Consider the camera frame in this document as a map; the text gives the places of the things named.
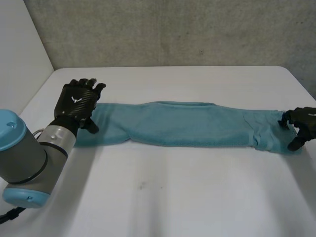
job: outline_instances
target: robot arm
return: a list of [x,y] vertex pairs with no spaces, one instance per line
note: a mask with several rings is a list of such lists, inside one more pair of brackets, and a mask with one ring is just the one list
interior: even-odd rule
[[75,142],[79,128],[91,133],[98,127],[92,111],[105,84],[96,79],[72,80],[64,85],[54,110],[54,121],[36,140],[13,112],[2,111],[0,177],[8,182],[2,197],[22,208],[45,205]]

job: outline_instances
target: teal towel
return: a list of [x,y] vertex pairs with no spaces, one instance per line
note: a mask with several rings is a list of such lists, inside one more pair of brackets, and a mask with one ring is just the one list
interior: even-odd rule
[[246,147],[291,154],[287,145],[296,136],[280,128],[283,111],[242,110],[213,103],[159,101],[141,105],[102,104],[92,119],[97,134],[80,130],[77,147],[127,140],[172,147]]

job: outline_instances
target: gray cylinder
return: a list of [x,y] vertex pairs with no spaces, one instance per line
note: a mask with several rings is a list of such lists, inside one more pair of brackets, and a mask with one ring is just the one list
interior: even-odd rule
[[26,129],[20,142],[0,152],[0,177],[8,183],[33,179],[47,163],[45,150]]

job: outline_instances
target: robot finger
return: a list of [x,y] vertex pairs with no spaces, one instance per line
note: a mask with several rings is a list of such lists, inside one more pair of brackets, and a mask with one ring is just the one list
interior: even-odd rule
[[79,86],[84,86],[87,81],[88,81],[88,79],[82,78],[82,79],[79,80],[78,85],[79,85]]
[[107,85],[105,85],[104,83],[99,83],[97,84],[97,86],[94,88],[94,91],[97,93],[98,95],[98,99],[100,99],[101,97],[101,91],[106,87]]
[[91,78],[85,83],[85,86],[89,89],[92,89],[96,82],[97,82],[96,78]]

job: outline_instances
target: white table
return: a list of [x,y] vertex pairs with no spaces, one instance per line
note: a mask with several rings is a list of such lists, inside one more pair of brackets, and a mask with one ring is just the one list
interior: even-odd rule
[[[281,67],[61,69],[21,115],[31,131],[53,119],[62,86],[80,78],[107,84],[100,102],[316,107]],[[315,144],[309,142],[299,157],[253,148],[165,148],[132,142],[74,149],[47,205],[0,225],[0,236],[314,237]],[[0,201],[0,214],[10,208]]]

